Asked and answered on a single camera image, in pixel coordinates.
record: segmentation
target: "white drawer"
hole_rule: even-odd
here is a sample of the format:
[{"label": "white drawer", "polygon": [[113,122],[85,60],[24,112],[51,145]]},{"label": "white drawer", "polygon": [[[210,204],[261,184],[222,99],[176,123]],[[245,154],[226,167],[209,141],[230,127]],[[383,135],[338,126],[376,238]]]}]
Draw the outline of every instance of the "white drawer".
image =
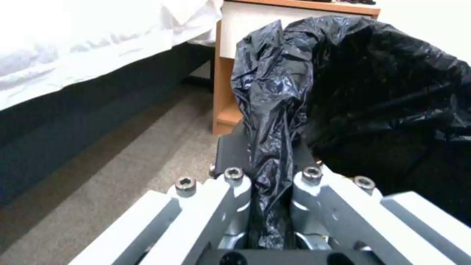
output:
[{"label": "white drawer", "polygon": [[283,27],[307,17],[340,15],[358,17],[361,15],[309,10],[301,8],[276,7],[224,1],[222,6],[221,40],[219,56],[234,58],[237,43],[250,32],[266,24],[281,20]]}]

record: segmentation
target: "white bedsheet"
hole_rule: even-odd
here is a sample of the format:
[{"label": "white bedsheet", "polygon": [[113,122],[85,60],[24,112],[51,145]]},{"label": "white bedsheet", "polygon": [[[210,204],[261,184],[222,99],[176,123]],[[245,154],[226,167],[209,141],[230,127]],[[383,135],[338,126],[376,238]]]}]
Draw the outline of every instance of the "white bedsheet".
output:
[{"label": "white bedsheet", "polygon": [[0,110],[211,34],[222,0],[0,3]]}]

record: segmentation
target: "robotic arm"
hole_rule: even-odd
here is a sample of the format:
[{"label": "robotic arm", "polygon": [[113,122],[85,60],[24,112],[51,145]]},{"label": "robotic arm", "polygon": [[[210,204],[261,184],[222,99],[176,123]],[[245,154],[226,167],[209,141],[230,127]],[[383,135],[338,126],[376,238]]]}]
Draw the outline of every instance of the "robotic arm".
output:
[{"label": "robotic arm", "polygon": [[252,183],[241,130],[222,136],[204,184],[148,191],[71,265],[471,264],[471,230],[415,192],[332,172],[295,150],[291,219],[298,250],[244,249]]}]

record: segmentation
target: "dark bed frame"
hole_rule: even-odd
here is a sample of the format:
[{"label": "dark bed frame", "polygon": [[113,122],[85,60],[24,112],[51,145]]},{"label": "dark bed frame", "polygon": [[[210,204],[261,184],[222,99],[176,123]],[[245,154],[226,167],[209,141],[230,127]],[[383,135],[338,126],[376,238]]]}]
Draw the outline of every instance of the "dark bed frame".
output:
[{"label": "dark bed frame", "polygon": [[99,78],[0,112],[0,207],[214,59],[181,44]]}]

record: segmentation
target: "bed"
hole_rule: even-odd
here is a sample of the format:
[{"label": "bed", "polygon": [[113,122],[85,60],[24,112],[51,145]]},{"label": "bed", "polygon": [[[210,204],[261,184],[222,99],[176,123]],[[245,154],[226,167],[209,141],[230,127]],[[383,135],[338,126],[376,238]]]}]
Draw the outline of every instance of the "bed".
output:
[{"label": "bed", "polygon": [[212,59],[222,0],[2,5],[0,207]]}]

